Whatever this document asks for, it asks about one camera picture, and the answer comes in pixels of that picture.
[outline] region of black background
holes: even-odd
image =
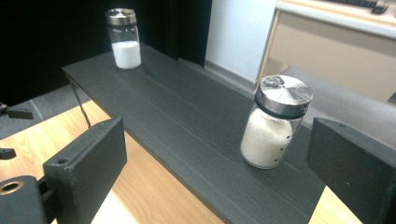
[[[132,8],[140,40],[204,65],[211,0],[1,1],[0,102],[66,85],[62,67],[111,50],[105,11]]]

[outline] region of stainless steel lid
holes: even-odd
[[[301,118],[312,100],[312,91],[295,77],[264,77],[256,91],[256,104],[267,114],[280,119]]]
[[[136,24],[136,15],[133,9],[113,8],[106,13],[106,22],[111,25],[134,25]]]

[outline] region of sugar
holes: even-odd
[[[112,48],[118,68],[130,69],[141,64],[139,42],[117,42],[112,44]]]
[[[254,166],[274,168],[282,161],[291,135],[287,120],[272,118],[257,108],[248,119],[241,153]]]

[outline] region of jar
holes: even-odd
[[[312,97],[309,87],[297,78],[264,77],[242,139],[243,158],[262,169],[278,166]]]
[[[141,64],[136,15],[132,9],[114,8],[106,13],[107,33],[118,68],[131,69]]]

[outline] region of black board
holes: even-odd
[[[141,44],[142,64],[112,53],[63,68],[66,76],[224,221],[307,223],[324,189],[305,157],[301,127],[272,170],[247,164],[239,145],[252,99]]]

